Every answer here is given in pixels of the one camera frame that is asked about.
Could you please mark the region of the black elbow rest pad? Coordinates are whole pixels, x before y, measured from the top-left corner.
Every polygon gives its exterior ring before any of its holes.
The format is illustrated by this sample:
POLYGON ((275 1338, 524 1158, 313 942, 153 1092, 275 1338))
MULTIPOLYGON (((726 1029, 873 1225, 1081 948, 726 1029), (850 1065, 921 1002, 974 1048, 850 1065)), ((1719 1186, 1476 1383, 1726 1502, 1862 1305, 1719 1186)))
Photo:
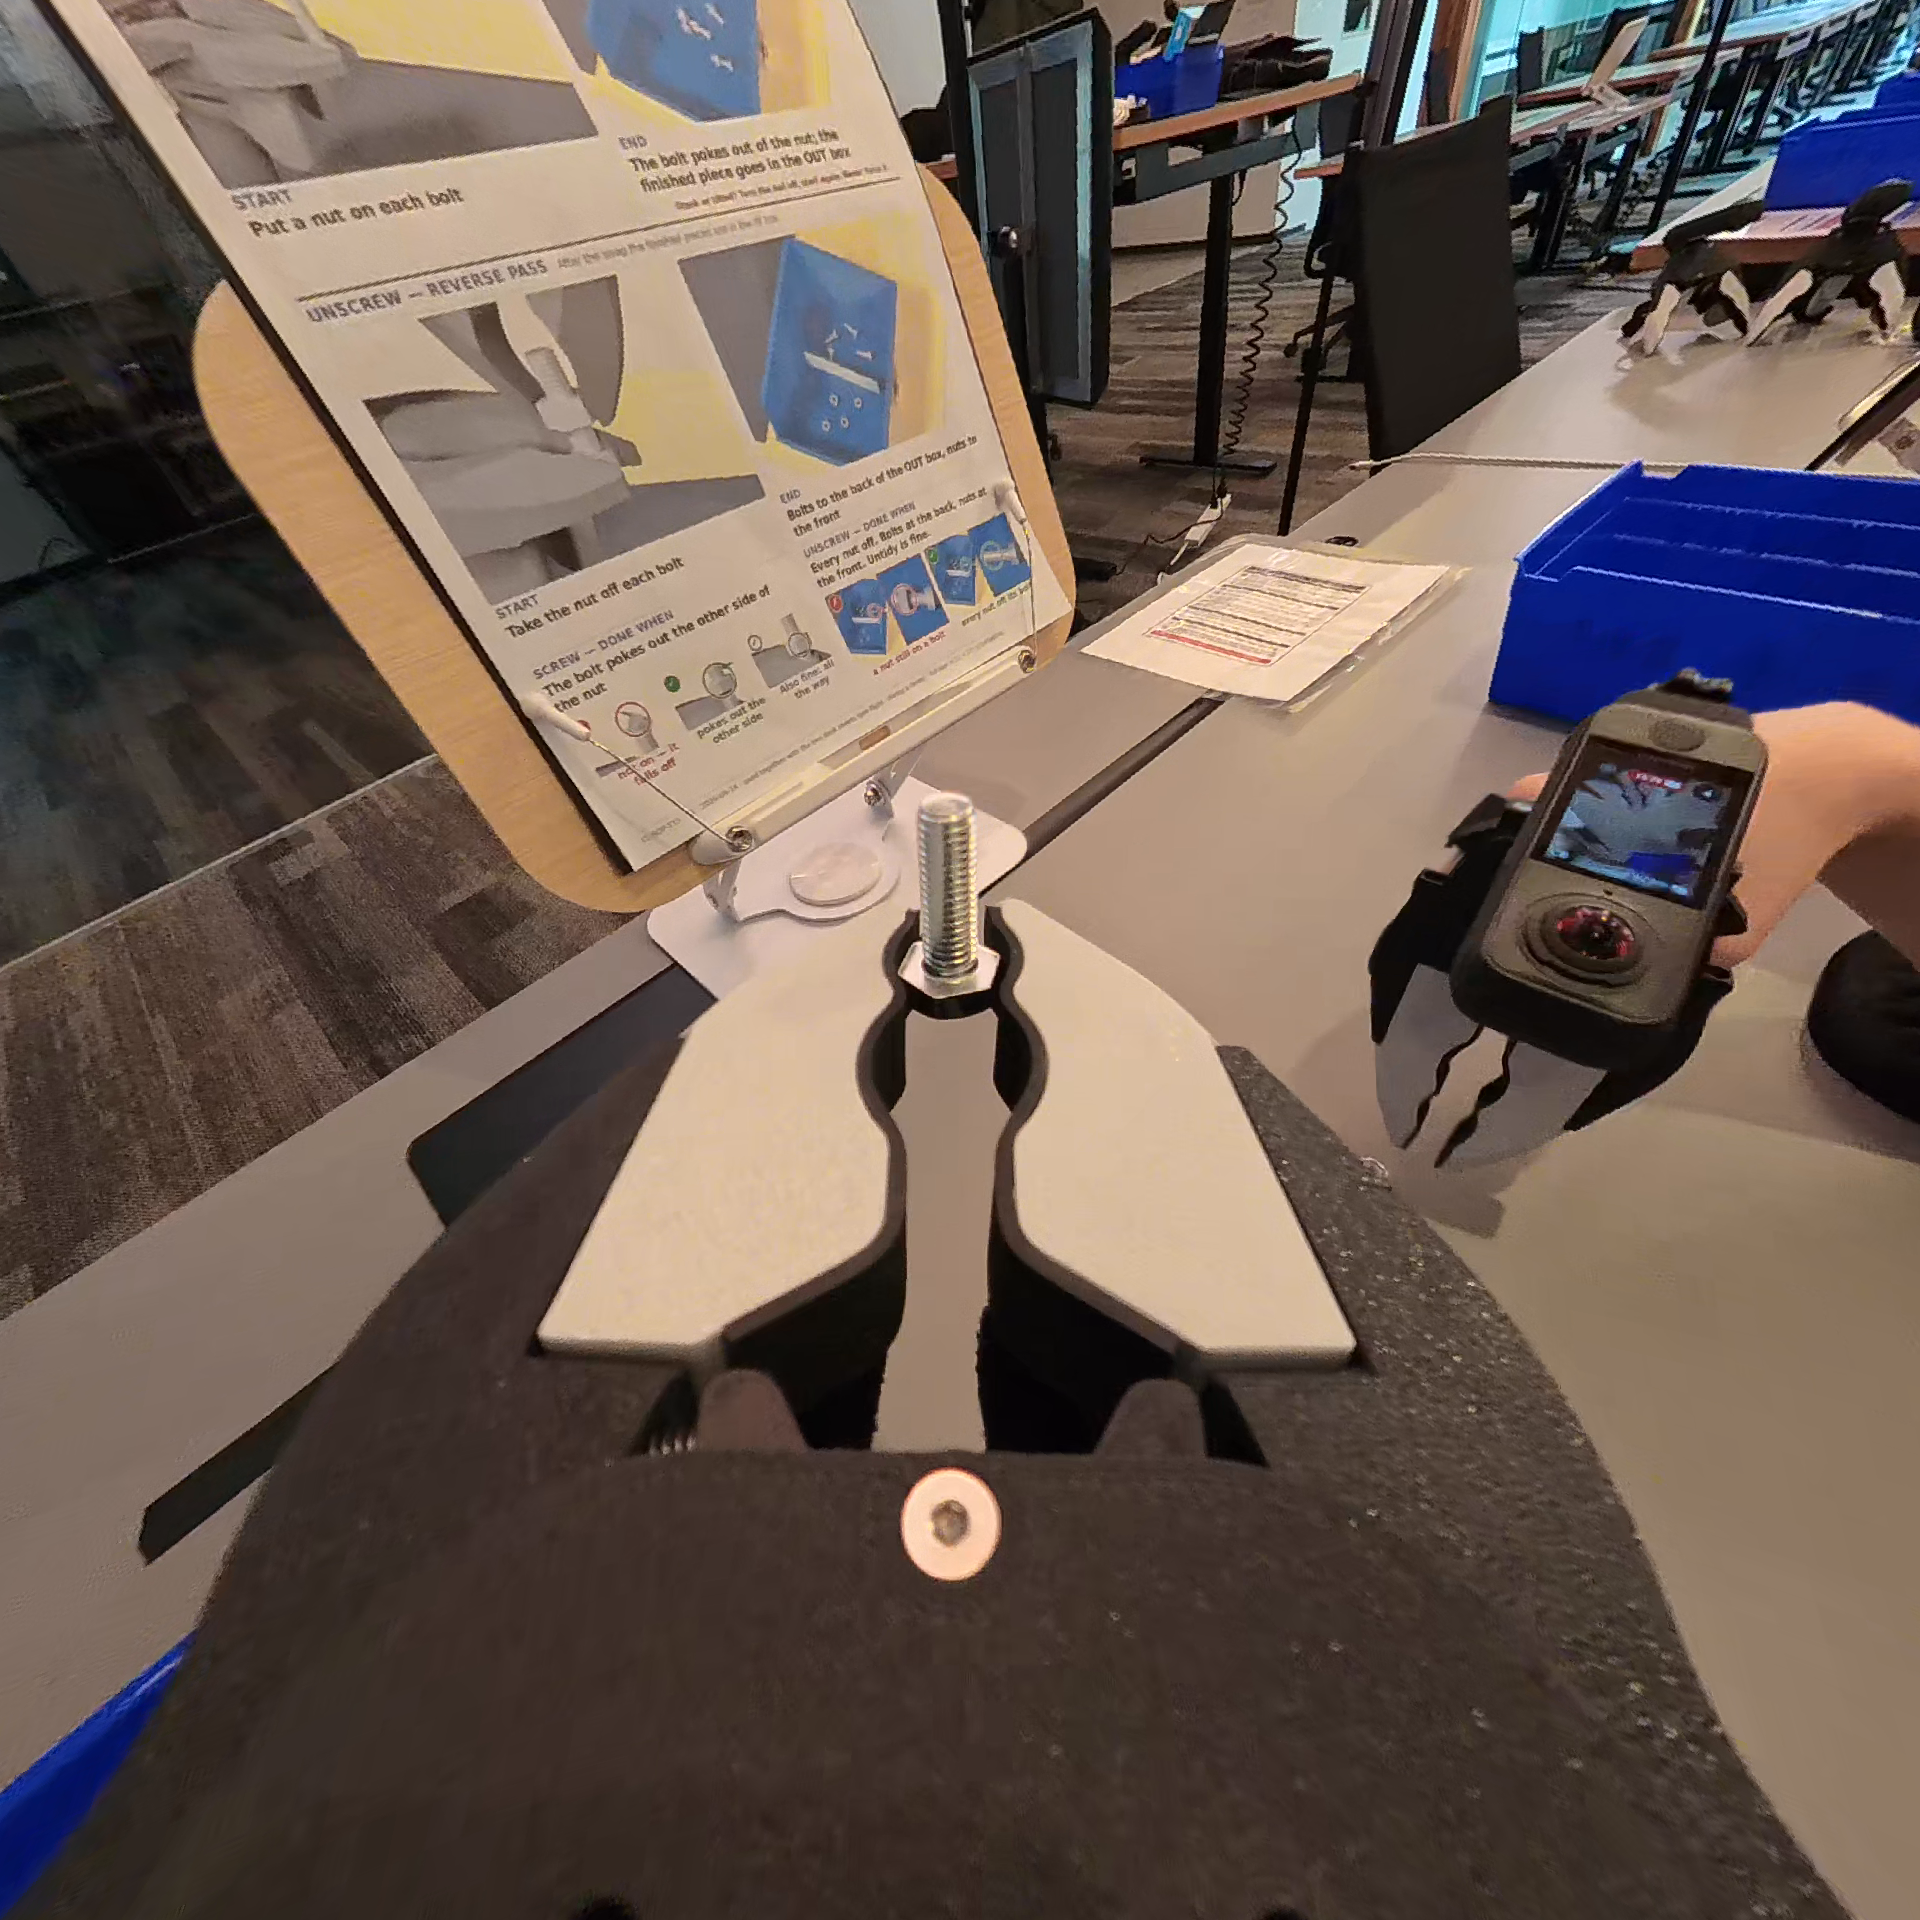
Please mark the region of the black elbow rest pad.
POLYGON ((1889 936, 1866 929, 1826 961, 1807 1041, 1849 1087, 1917 1122, 1917 968, 1889 936))

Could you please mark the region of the silver hex bolt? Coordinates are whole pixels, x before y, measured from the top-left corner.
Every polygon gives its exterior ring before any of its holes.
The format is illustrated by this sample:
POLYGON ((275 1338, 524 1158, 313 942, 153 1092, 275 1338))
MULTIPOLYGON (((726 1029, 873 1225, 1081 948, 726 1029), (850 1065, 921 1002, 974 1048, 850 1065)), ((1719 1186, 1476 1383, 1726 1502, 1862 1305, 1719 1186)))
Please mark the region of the silver hex bolt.
POLYGON ((931 1018, 986 1012, 1004 973, 1004 948, 978 897, 975 807, 937 790, 919 804, 919 924, 899 960, 914 1009, 931 1018))

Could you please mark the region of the instruction board on stand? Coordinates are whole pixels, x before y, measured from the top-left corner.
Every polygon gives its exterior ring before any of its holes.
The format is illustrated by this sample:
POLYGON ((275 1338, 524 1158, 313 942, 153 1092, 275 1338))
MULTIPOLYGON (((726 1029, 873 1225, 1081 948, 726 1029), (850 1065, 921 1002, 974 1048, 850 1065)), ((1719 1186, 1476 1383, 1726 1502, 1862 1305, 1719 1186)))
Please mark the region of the instruction board on stand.
POLYGON ((620 870, 1063 634, 850 5, 47 8, 620 870))

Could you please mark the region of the black metal rolling stand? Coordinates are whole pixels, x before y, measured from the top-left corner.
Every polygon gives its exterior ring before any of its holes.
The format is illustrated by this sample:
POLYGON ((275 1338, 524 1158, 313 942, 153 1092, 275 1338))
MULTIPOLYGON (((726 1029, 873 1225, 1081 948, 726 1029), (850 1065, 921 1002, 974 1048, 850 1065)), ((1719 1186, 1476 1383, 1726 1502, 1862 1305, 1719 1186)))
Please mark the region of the black metal rolling stand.
POLYGON ((981 247, 1033 409, 1111 374, 1114 37, 1092 6, 966 62, 981 247))

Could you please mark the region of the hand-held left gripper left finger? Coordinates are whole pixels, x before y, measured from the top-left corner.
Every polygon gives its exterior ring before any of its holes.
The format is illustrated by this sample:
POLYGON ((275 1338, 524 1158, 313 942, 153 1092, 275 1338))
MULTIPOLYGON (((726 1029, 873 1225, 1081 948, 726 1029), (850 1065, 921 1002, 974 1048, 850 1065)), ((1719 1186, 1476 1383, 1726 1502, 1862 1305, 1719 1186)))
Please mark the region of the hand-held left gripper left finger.
POLYGON ((900 961, 830 928, 686 1030, 538 1327, 545 1356, 772 1377, 815 1448, 868 1448, 905 1317, 900 961))

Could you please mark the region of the person's right hand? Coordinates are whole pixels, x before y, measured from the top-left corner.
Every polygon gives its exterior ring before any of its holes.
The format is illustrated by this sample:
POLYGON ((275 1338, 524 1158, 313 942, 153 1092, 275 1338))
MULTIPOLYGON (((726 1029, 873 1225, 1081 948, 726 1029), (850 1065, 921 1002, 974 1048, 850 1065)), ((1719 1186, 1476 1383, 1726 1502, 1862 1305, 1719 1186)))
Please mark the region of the person's right hand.
POLYGON ((1734 894, 1743 932, 1717 940, 1714 965, 1753 958, 1821 885, 1906 961, 1917 961, 1917 727, 1862 703, 1759 710, 1759 800, 1734 894))

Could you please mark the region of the white paper sheet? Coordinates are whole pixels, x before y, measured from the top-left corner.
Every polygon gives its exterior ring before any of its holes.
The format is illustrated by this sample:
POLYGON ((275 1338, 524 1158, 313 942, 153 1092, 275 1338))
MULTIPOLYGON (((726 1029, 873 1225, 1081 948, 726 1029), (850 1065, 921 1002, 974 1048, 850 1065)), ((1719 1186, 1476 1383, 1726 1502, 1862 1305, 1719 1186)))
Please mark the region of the white paper sheet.
POLYGON ((1346 546, 1239 537, 1105 621, 1085 653, 1211 697, 1293 709, 1466 575, 1346 546))

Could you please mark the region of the black white clip tool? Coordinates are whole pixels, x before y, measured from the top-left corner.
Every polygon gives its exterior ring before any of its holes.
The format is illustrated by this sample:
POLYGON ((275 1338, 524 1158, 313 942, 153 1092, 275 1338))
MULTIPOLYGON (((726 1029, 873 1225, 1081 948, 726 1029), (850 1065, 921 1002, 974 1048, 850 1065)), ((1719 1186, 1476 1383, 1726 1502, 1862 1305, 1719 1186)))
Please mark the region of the black white clip tool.
POLYGON ((1817 326, 1844 311, 1889 345, 1906 303, 1906 253, 1892 223, 1911 202, 1909 177, 1877 183, 1849 200, 1837 225, 1814 240, 1787 279, 1753 311, 1743 346, 1757 345, 1781 322, 1817 326))
POLYGON ((1743 341, 1753 322, 1753 302, 1737 263, 1722 237, 1751 225, 1764 199, 1741 199, 1700 209, 1665 233, 1665 264, 1644 298, 1620 322, 1622 349, 1653 356, 1673 318, 1690 311, 1714 341, 1743 341))

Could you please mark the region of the wooden standing desk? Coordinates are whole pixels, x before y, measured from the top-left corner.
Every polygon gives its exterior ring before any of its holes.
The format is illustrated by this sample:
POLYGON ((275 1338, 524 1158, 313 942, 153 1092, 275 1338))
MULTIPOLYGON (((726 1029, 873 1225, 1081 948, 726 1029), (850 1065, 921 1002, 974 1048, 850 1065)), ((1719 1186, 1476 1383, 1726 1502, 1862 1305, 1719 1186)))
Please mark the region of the wooden standing desk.
POLYGON ((1236 450, 1227 415, 1227 358, 1233 305, 1233 245, 1241 180, 1299 165, 1299 120, 1308 108, 1363 101, 1369 82, 1361 73, 1244 93, 1204 109, 1173 117, 1129 114, 1114 133, 1114 202, 1135 207, 1206 190, 1204 285, 1197 319, 1193 374, 1191 450, 1150 448, 1143 466, 1214 471, 1265 477, 1276 458, 1236 450))

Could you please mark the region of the blue plastic bin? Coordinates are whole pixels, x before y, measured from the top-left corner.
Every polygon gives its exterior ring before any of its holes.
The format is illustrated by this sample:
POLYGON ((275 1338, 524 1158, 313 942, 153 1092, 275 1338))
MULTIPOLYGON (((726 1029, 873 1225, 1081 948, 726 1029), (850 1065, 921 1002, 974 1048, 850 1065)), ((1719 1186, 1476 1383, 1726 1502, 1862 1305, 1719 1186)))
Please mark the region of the blue plastic bin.
POLYGON ((1917 482, 1620 469, 1521 554, 1487 703, 1574 724, 1692 668, 1764 712, 1917 720, 1917 482))
POLYGON ((191 1646, 190 1633, 163 1653, 2 1790, 4 1855, 50 1855, 82 1823, 191 1646))

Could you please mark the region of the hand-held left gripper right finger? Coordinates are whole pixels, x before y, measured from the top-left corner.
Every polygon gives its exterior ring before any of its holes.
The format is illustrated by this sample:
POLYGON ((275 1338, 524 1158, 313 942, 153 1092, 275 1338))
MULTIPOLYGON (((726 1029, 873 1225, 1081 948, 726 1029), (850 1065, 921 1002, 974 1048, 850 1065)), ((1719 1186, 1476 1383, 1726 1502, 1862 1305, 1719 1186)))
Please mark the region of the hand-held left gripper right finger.
POLYGON ((1214 1037, 1030 902, 999 958, 978 1394, 994 1448, 1092 1450, 1138 1385, 1189 1386, 1218 1453, 1236 1391, 1338 1375, 1357 1333, 1214 1037))

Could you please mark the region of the blue storage bin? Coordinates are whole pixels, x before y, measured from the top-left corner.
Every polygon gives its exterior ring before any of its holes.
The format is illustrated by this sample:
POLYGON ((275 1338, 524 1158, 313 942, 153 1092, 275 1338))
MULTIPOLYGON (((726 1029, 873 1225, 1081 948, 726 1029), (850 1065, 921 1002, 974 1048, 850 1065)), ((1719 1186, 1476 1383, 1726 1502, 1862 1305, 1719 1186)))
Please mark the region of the blue storage bin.
POLYGON ((1226 54, 1218 41, 1189 44, 1178 57, 1115 64, 1115 101, 1134 103, 1131 118, 1169 120, 1218 103, 1226 54))
POLYGON ((1772 158, 1764 207, 1844 207, 1891 180, 1917 186, 1914 108, 1849 112, 1793 127, 1772 158))

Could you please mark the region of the metal-legged document stand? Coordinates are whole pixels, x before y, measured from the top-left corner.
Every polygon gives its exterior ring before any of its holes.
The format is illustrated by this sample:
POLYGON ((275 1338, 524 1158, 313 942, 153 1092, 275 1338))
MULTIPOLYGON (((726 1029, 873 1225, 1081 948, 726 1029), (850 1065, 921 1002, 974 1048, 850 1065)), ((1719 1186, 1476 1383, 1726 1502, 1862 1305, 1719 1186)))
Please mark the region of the metal-legged document stand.
POLYGON ((1917 366, 1860 399, 1807 466, 1813 472, 1917 480, 1917 366))

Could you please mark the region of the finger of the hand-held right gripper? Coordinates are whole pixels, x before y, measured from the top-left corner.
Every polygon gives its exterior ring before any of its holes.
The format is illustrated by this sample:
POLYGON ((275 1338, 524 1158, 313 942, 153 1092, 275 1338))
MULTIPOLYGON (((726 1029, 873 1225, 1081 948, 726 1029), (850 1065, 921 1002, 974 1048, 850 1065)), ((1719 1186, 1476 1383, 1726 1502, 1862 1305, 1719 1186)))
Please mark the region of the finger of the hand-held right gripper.
POLYGON ((1434 1154, 1436 1167, 1487 1167, 1558 1137, 1597 1092, 1607 1069, 1507 1039, 1499 1069, 1434 1154))
POLYGON ((1453 1061, 1478 1037, 1476 1030, 1437 1037, 1401 1030, 1377 1046, 1377 1102, 1395 1148, 1406 1150, 1418 1140, 1453 1061))

